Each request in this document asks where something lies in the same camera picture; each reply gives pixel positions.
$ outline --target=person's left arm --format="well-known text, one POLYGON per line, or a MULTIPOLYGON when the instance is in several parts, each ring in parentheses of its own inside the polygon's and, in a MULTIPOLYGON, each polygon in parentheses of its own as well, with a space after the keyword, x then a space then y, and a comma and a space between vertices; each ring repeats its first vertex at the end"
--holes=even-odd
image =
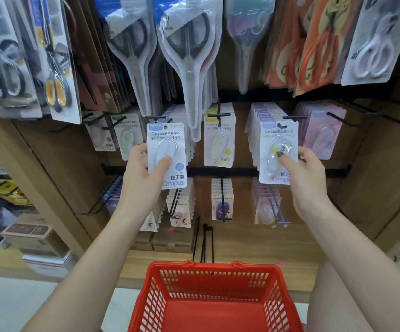
POLYGON ((119 204, 108 225, 23 331, 100 331, 134 239, 157 202, 171 165, 163 158, 148 174, 147 144, 131 149, 119 204))

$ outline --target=red plastic basket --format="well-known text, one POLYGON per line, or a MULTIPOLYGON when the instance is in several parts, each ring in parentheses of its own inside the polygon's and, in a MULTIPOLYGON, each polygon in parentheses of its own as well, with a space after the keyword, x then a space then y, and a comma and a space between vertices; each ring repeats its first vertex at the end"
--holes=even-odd
POLYGON ((302 332, 277 266, 153 262, 128 332, 302 332))

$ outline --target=person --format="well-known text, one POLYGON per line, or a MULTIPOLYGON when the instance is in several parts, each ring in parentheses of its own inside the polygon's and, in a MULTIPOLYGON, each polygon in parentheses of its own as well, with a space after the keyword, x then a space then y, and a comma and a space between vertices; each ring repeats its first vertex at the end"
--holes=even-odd
MULTIPOLYGON (((164 157, 149 174, 146 150, 147 144, 131 149, 111 220, 24 332, 100 330, 128 251, 172 162, 164 157)), ((311 295, 307 332, 400 331, 400 268, 330 202, 324 166, 312 150, 298 152, 298 163, 283 153, 277 159, 290 173, 298 215, 328 258, 311 295)))

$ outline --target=white floor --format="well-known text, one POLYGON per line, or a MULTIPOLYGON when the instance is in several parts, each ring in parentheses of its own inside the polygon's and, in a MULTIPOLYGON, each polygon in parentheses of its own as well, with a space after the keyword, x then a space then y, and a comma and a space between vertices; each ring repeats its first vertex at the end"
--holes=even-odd
MULTIPOLYGON (((19 332, 56 283, 0 278, 0 332, 19 332)), ((139 290, 117 288, 102 324, 103 332, 126 332, 139 290)), ((307 321, 307 304, 296 304, 300 319, 307 321)))

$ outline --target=person's right hand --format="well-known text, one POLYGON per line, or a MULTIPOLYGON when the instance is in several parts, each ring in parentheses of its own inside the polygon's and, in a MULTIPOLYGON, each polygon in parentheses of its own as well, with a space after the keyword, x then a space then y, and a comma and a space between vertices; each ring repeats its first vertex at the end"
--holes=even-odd
POLYGON ((301 219, 333 207, 327 196, 325 167, 311 149, 298 148, 298 163, 281 152, 276 157, 289 171, 294 207, 301 219))

